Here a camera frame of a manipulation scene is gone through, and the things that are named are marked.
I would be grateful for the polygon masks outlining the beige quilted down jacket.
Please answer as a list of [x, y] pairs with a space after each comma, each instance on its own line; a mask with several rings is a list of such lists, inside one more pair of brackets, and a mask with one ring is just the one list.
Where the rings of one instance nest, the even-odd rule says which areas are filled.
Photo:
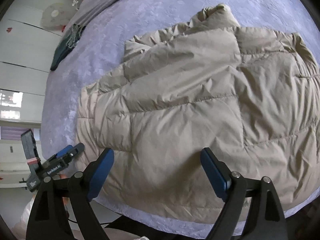
[[272, 179], [285, 210], [319, 188], [319, 66], [298, 33], [242, 27], [220, 4], [125, 43], [123, 62], [81, 90], [76, 160], [115, 153], [103, 195], [210, 224], [222, 202], [200, 150]]

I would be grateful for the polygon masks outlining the white wardrobe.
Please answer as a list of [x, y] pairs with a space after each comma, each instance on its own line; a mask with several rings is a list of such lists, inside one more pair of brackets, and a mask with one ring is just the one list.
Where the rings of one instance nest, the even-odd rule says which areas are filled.
[[13, 4], [1, 19], [1, 188], [25, 187], [29, 167], [21, 134], [41, 150], [46, 83], [60, 31], [41, 26], [42, 11]]

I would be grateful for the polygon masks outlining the dark green folded garment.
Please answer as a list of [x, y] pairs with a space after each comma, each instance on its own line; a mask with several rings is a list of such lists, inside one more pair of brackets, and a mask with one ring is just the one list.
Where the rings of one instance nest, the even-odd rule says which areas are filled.
[[71, 32], [60, 42], [54, 52], [50, 67], [51, 71], [55, 71], [60, 62], [64, 60], [65, 57], [76, 47], [85, 28], [85, 25], [73, 24], [71, 27]]

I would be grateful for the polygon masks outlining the white electric fan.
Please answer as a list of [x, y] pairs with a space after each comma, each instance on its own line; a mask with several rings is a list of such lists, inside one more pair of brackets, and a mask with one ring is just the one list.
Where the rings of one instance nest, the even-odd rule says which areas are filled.
[[59, 26], [66, 26], [76, 12], [76, 8], [70, 4], [51, 4], [42, 13], [41, 25], [49, 29]]

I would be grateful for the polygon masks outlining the lavender bed blanket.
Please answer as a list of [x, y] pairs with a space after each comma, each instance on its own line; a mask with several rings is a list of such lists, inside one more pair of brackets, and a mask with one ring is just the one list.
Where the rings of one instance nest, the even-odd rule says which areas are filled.
[[103, 1], [83, 1], [72, 22], [86, 29], [74, 50], [48, 76], [41, 124], [45, 158], [75, 142], [81, 89], [120, 64], [126, 40], [187, 22], [207, 6], [227, 4], [244, 26], [298, 32], [319, 57], [319, 29], [300, 0], [118, 0], [87, 21]]

